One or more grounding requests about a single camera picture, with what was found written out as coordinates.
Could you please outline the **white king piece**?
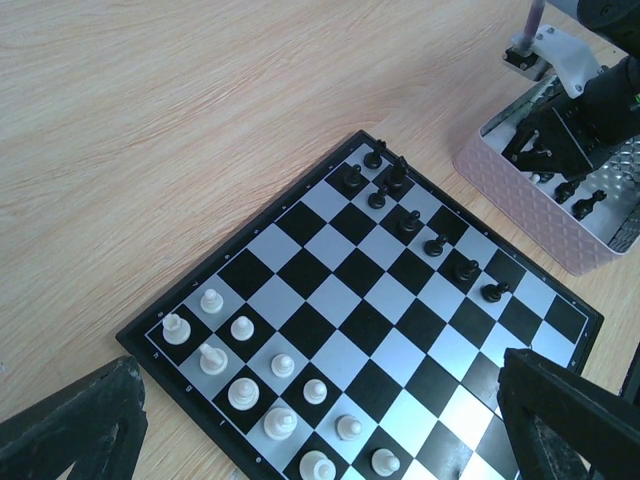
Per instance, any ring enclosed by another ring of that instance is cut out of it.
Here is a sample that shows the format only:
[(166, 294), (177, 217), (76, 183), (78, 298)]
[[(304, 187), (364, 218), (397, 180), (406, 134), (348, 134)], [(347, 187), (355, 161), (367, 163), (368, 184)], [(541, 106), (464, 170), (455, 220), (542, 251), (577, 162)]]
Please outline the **white king piece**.
[(283, 441), (293, 434), (297, 424), (298, 417), (292, 409), (274, 407), (266, 414), (263, 427), (269, 438)]

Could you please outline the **black knight piece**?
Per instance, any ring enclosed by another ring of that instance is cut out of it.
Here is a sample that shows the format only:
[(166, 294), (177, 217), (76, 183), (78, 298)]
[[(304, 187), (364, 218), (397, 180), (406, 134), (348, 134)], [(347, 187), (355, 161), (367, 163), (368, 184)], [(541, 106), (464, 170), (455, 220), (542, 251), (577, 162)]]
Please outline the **black knight piece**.
[(397, 191), (403, 187), (406, 177), (409, 173), (409, 165), (403, 156), (395, 159), (390, 172), (385, 178), (385, 184), (389, 191)]

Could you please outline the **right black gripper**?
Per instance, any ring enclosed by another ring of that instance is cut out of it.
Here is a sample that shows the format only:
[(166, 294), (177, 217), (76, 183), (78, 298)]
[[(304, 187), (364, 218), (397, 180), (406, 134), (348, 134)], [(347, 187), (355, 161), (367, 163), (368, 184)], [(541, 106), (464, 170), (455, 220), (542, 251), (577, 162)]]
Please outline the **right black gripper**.
[(623, 58), (586, 83), (572, 99), (564, 91), (522, 119), (502, 155), (521, 172), (575, 180), (596, 170), (639, 134), (639, 59)]

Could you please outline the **black rook piece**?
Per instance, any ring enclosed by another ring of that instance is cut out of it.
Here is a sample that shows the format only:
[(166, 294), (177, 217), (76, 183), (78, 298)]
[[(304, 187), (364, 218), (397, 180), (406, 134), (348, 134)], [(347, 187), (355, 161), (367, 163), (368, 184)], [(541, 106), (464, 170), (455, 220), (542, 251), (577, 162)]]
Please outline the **black rook piece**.
[(363, 164), (366, 168), (377, 170), (382, 164), (382, 155), (386, 151), (386, 142), (378, 139), (372, 151), (364, 156)]

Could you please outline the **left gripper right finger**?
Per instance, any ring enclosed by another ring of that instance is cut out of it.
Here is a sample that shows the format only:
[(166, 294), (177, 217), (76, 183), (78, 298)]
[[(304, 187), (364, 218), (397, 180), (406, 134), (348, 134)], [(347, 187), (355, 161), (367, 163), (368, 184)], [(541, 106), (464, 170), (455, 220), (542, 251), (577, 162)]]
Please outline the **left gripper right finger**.
[(505, 350), (498, 403), (523, 479), (637, 479), (639, 407), (531, 349)]

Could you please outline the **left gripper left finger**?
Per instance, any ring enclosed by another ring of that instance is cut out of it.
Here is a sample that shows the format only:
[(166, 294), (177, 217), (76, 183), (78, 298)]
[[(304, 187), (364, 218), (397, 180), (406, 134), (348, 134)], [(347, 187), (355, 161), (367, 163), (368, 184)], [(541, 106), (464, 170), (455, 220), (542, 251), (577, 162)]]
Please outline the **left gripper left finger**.
[(148, 421), (139, 364), (121, 356), (1, 423), (3, 479), (130, 479)]

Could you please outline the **white bishop piece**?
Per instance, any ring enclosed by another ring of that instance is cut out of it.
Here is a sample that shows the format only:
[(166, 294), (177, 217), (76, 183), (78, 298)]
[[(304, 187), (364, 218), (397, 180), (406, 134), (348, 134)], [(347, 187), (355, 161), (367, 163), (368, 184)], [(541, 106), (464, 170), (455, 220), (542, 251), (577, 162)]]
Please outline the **white bishop piece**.
[(247, 411), (253, 408), (259, 400), (259, 386), (251, 378), (239, 378), (229, 386), (227, 397), (232, 408)]

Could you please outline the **black and silver chessboard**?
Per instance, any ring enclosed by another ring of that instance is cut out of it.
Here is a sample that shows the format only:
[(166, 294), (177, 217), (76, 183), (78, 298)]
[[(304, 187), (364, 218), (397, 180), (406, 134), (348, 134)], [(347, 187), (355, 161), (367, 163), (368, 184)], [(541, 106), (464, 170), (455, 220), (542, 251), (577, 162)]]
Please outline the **black and silver chessboard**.
[[(348, 138), (118, 341), (252, 479), (296, 479), (311, 450), (371, 479), (379, 449), (399, 479), (514, 479), (505, 350), (580, 372), (603, 318), (413, 168), (390, 192), (397, 156), (363, 164), (376, 141)], [(191, 326), (183, 344), (163, 338), (171, 313)], [(227, 354), (221, 374), (201, 370), (203, 343)], [(260, 390), (247, 411), (227, 397), (242, 377)], [(298, 417), (283, 441), (264, 431), (274, 407)]]

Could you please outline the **pink tin with chess pieces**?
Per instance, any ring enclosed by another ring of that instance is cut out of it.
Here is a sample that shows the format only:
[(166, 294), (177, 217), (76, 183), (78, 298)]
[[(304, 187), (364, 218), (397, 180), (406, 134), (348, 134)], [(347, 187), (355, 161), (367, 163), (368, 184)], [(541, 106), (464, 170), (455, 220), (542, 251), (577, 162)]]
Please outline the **pink tin with chess pieces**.
[(501, 152), (529, 111), (562, 88), (550, 79), (531, 87), (474, 133), (455, 169), (571, 274), (580, 276), (627, 255), (639, 244), (639, 139), (627, 140), (565, 203), (564, 179), (546, 183), (517, 170)]

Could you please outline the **white rook piece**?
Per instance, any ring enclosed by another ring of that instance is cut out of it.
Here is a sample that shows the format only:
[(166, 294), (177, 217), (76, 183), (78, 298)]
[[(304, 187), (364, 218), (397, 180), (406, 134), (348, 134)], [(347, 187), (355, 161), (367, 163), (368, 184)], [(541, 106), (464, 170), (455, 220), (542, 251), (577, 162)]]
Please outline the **white rook piece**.
[(191, 335), (189, 322), (175, 313), (163, 318), (162, 327), (163, 338), (170, 345), (183, 344)]

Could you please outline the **white knight piece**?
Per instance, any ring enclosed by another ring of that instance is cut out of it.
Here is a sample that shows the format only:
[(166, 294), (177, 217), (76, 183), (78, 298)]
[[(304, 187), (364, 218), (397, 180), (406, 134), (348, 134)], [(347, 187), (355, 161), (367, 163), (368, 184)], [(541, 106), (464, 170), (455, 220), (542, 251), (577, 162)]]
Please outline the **white knight piece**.
[(206, 375), (219, 375), (227, 368), (228, 356), (221, 348), (203, 343), (199, 347), (199, 352), (200, 368)]

